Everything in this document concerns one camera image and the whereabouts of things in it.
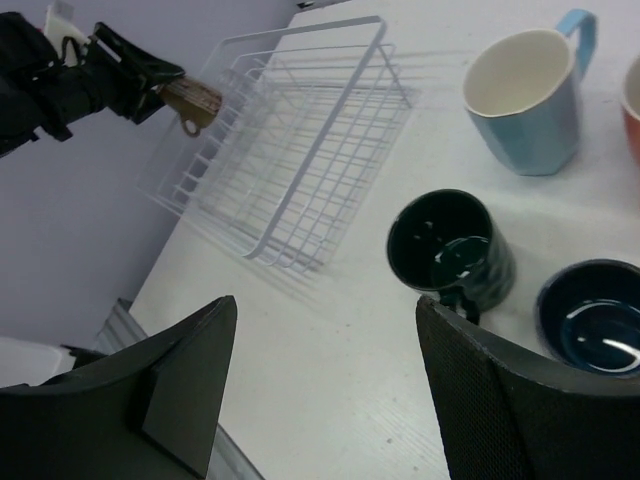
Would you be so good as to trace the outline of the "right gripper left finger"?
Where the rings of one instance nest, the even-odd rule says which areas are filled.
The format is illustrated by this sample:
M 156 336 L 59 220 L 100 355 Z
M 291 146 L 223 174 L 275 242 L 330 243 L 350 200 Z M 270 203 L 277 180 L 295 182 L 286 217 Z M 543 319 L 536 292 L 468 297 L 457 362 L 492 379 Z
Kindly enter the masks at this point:
M 41 385 L 2 389 L 2 478 L 205 478 L 237 315 L 221 297 Z

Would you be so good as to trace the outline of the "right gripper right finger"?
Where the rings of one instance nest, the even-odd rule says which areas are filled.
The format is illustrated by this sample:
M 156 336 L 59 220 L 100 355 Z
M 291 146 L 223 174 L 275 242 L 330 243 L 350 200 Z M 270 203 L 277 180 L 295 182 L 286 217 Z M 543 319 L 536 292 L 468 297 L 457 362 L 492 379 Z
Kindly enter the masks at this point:
M 638 478 L 638 379 L 550 360 L 426 296 L 416 327 L 451 478 Z

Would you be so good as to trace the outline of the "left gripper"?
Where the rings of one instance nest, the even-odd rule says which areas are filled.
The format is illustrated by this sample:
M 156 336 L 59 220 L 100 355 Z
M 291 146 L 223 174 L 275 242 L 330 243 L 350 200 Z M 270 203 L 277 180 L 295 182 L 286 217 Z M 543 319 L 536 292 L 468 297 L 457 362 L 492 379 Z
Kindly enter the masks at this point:
M 65 35 L 61 60 L 70 55 L 71 67 L 88 88 L 98 111 L 108 108 L 134 124 L 146 121 L 165 106 L 160 90 L 183 77 L 183 68 L 162 60 L 126 40 L 103 22 L 81 41 Z

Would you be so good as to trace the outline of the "brown mug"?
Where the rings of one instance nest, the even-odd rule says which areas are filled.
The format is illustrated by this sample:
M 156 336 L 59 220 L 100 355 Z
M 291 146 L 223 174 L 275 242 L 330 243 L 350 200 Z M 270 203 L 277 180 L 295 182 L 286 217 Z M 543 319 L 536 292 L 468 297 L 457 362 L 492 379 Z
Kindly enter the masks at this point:
M 182 130 L 190 138 L 197 138 L 213 123 L 223 103 L 218 90 L 188 76 L 162 86 L 158 94 L 178 114 Z

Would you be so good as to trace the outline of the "blue striped mug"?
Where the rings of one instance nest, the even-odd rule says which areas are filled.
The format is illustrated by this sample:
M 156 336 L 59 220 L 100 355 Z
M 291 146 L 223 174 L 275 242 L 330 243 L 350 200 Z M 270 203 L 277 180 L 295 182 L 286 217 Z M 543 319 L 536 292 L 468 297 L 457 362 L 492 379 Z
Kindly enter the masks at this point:
M 594 374 L 639 375 L 639 268 L 591 259 L 552 276 L 535 302 L 536 330 L 556 360 Z

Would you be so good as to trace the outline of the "dark green mug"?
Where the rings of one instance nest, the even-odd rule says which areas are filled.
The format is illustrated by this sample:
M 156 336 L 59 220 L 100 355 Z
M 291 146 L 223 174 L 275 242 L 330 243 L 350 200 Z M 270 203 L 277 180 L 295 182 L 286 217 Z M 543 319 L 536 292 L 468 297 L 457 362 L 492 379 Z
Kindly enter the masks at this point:
M 389 230 L 386 257 L 404 285 L 474 325 L 516 280 L 513 253 L 493 217 L 462 190 L 436 190 L 409 203 Z

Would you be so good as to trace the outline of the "light blue mug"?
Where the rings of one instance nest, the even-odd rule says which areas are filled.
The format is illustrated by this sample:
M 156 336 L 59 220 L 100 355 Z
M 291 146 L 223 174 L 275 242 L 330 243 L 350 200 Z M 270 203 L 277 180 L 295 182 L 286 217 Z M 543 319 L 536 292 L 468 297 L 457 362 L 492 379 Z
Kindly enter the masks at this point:
M 465 109 L 489 150 L 520 176 L 550 176 L 579 150 L 580 84 L 597 47 L 598 19 L 567 12 L 553 29 L 505 37 L 469 67 Z

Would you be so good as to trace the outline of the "orange mug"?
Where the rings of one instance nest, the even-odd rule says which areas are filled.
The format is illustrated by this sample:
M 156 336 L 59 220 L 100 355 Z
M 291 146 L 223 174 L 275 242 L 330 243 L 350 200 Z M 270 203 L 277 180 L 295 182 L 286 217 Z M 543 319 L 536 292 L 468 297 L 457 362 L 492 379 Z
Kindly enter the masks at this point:
M 631 156 L 639 163 L 639 57 L 630 64 L 621 88 L 621 108 L 627 145 Z

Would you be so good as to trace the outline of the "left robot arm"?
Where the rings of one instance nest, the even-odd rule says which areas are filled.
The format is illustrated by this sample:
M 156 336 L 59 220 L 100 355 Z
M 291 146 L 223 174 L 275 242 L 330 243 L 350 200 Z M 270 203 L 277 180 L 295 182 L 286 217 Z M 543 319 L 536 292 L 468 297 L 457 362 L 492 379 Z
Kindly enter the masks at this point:
M 1 14 L 2 156 L 36 141 L 38 128 L 66 141 L 69 124 L 105 108 L 138 125 L 165 105 L 157 90 L 185 76 L 103 22 L 86 45 L 67 35 L 61 46 L 72 47 L 76 65 L 21 13 Z

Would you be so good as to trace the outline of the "clear dish rack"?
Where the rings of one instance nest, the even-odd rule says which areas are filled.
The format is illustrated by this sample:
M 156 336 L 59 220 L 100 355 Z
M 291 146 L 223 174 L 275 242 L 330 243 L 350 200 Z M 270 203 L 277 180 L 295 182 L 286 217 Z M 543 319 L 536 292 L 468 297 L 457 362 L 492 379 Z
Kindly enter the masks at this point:
M 221 41 L 200 73 L 217 117 L 197 137 L 174 119 L 140 189 L 240 257 L 319 270 L 411 107 L 385 33 L 365 16 Z

